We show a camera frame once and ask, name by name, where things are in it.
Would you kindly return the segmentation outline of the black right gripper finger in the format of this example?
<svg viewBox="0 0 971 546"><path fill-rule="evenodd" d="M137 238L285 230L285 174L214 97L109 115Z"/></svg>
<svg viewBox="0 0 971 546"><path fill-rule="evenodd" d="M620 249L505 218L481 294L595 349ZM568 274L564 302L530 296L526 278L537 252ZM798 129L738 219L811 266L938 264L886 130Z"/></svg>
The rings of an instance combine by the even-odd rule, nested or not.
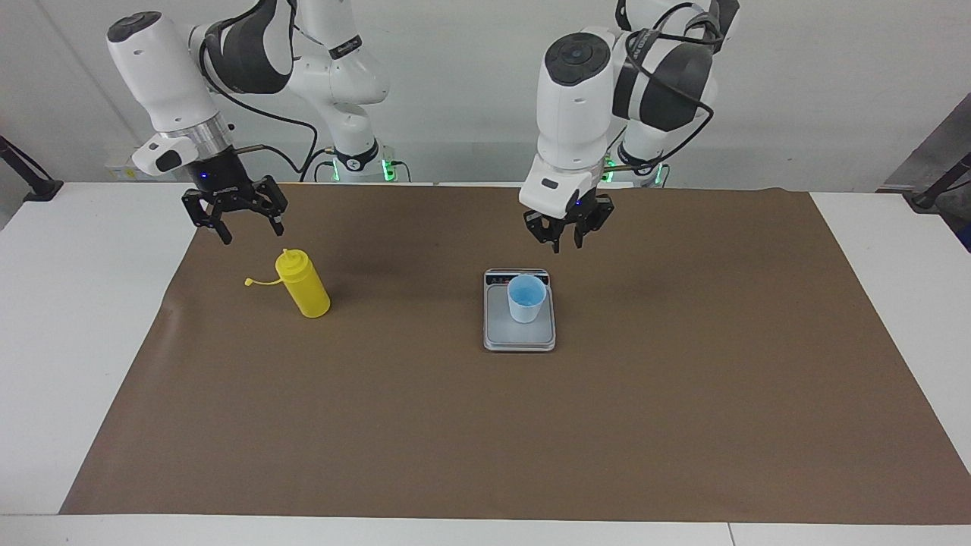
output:
<svg viewBox="0 0 971 546"><path fill-rule="evenodd" d="M288 200L274 177L266 175L253 182L253 193L253 211L267 218L277 236L284 234L282 215L287 211Z"/></svg>
<svg viewBox="0 0 971 546"><path fill-rule="evenodd" d="M222 220L223 203L218 197L198 190L185 190L181 197L185 211L195 227L208 228L216 232L223 245L232 242L232 235Z"/></svg>

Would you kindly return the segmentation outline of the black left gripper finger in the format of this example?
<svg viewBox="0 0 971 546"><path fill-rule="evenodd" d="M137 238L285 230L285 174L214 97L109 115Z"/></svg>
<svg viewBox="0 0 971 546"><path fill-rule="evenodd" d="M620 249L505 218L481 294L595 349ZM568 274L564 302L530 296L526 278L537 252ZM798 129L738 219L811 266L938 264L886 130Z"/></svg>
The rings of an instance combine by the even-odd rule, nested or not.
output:
<svg viewBox="0 0 971 546"><path fill-rule="evenodd" d="M614 211L610 196L583 196L573 207L573 242L577 249L583 248L586 235L600 231L607 218Z"/></svg>
<svg viewBox="0 0 971 546"><path fill-rule="evenodd" d="M561 235L563 232L563 221L558 218L549 217L539 212L523 213L525 228L541 244L551 246L553 253L561 251Z"/></svg>

